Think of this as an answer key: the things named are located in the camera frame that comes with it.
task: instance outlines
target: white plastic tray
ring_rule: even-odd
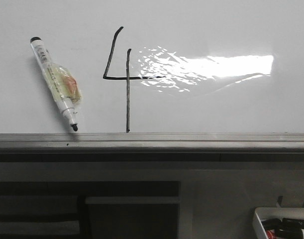
[[[253,217],[253,228],[258,239],[268,239],[261,221],[279,218],[297,218],[304,219],[304,208],[256,208]]]

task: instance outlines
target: dry erase marker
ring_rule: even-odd
[[[281,220],[279,218],[272,218],[261,222],[265,231],[273,230],[277,226],[281,225]]]
[[[268,239],[284,239],[276,236],[275,230],[266,231]]]
[[[285,227],[304,229],[304,219],[283,218],[282,225]]]
[[[39,37],[31,38],[30,44],[60,113],[69,121],[73,130],[77,131],[75,103],[81,99],[81,95],[76,80],[66,68],[51,60],[48,50]]]
[[[304,239],[304,229],[279,226],[275,229],[277,237],[287,239]]]

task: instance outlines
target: marker tip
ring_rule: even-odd
[[[78,127],[76,124],[71,125],[71,127],[73,128],[74,131],[78,131]]]

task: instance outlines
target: metal ledge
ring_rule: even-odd
[[[54,151],[304,153],[304,133],[0,134],[0,153]]]

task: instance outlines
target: whiteboard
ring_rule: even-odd
[[[0,0],[0,133],[73,132],[30,48],[76,78],[78,133],[304,133],[304,0]]]

